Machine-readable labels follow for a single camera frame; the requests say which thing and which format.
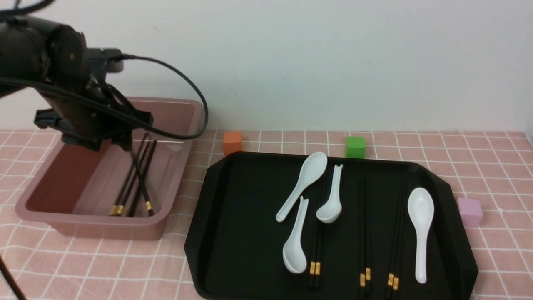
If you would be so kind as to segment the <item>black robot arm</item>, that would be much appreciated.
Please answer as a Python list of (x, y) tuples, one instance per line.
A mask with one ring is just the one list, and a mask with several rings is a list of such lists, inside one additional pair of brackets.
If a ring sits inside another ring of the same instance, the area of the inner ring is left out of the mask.
[(97, 151), (110, 140), (132, 148), (135, 129), (151, 126), (150, 112), (137, 110), (105, 78), (124, 68), (119, 49), (89, 48), (74, 28), (37, 17), (7, 17), (0, 27), (1, 97), (24, 88), (50, 105), (34, 124), (61, 133), (65, 144)]

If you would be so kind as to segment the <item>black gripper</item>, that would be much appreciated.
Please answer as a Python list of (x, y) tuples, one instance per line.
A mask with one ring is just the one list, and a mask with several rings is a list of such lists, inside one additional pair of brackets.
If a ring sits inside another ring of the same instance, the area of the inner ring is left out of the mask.
[[(69, 145), (80, 145), (89, 150), (100, 150), (104, 140), (120, 146), (122, 150), (132, 148), (132, 132), (136, 125), (115, 118), (105, 112), (95, 110), (72, 100), (71, 97), (52, 92), (51, 85), (47, 89), (37, 89), (51, 106), (47, 110), (38, 110), (34, 124), (40, 129), (55, 129), (62, 133), (62, 141)], [(80, 96), (103, 104), (105, 108), (124, 113), (153, 125), (154, 117), (150, 112), (137, 110), (115, 87), (90, 87), (82, 89)]]

